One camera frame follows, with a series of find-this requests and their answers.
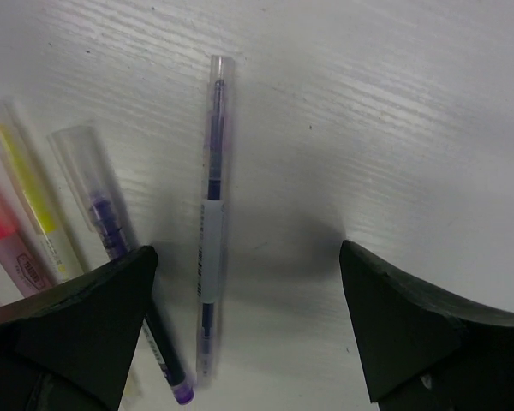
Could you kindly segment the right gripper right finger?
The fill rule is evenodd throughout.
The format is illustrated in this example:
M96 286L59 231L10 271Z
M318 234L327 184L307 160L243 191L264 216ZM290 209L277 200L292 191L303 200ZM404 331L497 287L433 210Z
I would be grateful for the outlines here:
M345 300L381 410L514 410L514 313L414 277L345 240Z

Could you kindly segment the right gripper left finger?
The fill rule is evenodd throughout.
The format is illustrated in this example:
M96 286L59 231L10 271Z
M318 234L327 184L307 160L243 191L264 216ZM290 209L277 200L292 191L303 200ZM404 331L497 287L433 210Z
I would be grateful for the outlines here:
M0 410L116 410L158 255L140 247L0 307Z

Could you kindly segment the purple pen white label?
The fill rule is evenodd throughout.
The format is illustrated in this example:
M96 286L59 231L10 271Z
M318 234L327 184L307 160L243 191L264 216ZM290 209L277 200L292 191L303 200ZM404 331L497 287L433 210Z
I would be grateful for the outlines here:
M208 386L214 371L214 350L221 279L224 271L226 195L235 61L211 56L206 94L206 126L203 148L198 250L198 299L196 378Z

